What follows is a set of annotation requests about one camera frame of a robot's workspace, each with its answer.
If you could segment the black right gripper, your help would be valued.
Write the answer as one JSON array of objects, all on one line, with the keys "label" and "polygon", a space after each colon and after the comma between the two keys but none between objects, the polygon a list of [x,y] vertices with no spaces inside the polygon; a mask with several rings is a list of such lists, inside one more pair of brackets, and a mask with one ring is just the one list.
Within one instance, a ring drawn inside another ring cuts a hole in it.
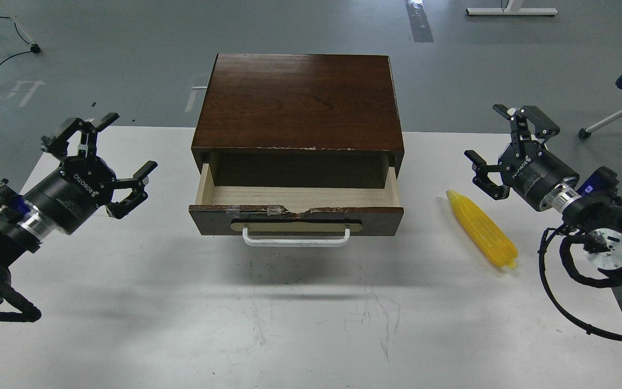
[{"label": "black right gripper", "polygon": [[[553,188],[562,183],[575,187],[579,180],[575,170],[542,146],[560,133],[560,127],[537,106],[524,105],[516,109],[494,104],[492,109],[509,122],[512,143],[519,144],[522,149],[509,144],[499,156],[498,165],[488,165],[474,150],[465,150],[464,155],[472,162],[475,173],[472,182],[496,201],[508,198],[512,188],[534,210],[549,209],[550,201],[546,196]],[[529,123],[533,126],[534,138],[541,139],[542,145],[523,142],[532,141]],[[503,185],[495,184],[489,177],[491,173],[501,174]]]}]

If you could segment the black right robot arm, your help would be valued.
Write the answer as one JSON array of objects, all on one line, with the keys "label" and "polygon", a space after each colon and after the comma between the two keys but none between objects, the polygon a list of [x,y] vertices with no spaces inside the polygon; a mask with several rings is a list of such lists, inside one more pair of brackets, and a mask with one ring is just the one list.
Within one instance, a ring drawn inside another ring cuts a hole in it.
[{"label": "black right robot arm", "polygon": [[546,278],[546,249],[563,236],[559,256],[572,280],[596,289],[622,287],[622,197],[617,173],[602,166],[583,183],[579,175],[546,147],[560,128],[537,106],[507,108],[494,104],[496,113],[510,125],[510,143],[489,165],[474,150],[464,154],[472,161],[473,183],[495,200],[514,191],[537,212],[555,209],[560,227],[548,227],[538,250],[539,274],[551,303],[568,321],[589,335],[621,341],[622,335],[592,326],[561,306]]}]

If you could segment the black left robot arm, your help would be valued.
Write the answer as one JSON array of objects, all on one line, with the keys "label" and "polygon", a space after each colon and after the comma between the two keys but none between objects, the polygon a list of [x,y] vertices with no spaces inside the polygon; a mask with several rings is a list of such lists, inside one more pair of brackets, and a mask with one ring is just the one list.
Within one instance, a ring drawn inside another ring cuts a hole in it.
[{"label": "black left robot arm", "polygon": [[42,315],[11,285],[10,266],[22,254],[37,251],[52,231],[76,232],[102,206],[109,217],[122,219],[147,199],[145,187],[156,162],[118,179],[97,155],[97,136],[118,117],[111,112],[96,121],[69,118],[56,135],[43,136],[42,150],[59,166],[27,193],[0,181],[0,321],[34,323]]}]

